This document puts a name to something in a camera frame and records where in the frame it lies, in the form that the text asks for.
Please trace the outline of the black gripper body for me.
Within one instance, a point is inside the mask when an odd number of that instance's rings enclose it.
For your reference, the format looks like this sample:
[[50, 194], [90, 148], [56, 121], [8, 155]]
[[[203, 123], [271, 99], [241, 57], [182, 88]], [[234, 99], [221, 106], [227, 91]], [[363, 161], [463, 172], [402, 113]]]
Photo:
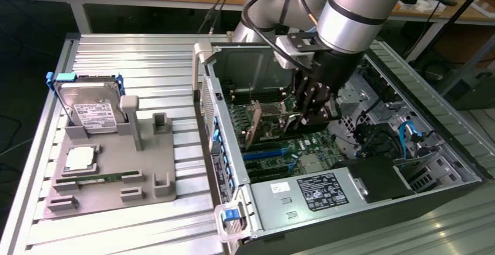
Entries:
[[349, 54], [338, 50], [317, 51], [307, 65], [305, 77], [309, 79], [303, 88], [309, 89], [310, 85], [321, 83], [325, 88], [329, 87], [331, 93], [338, 93], [362, 61], [363, 54], [365, 52]]

